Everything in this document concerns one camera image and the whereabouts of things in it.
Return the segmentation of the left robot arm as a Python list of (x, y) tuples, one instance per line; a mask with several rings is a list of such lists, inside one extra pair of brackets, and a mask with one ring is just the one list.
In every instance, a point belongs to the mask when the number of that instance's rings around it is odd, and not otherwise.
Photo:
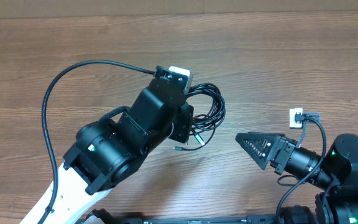
[(121, 106), (83, 126), (53, 181), (23, 223), (75, 223), (116, 185), (137, 172), (167, 138), (186, 143), (193, 107), (190, 77), (154, 78), (131, 107)]

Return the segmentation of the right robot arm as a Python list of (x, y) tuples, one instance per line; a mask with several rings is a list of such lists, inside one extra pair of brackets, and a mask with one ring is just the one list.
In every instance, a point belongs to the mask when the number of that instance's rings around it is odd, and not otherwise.
[(278, 133), (239, 133), (236, 141), (261, 169), (272, 166), (322, 189), (316, 209), (282, 207), (275, 223), (358, 223), (358, 136), (340, 134), (325, 156)]

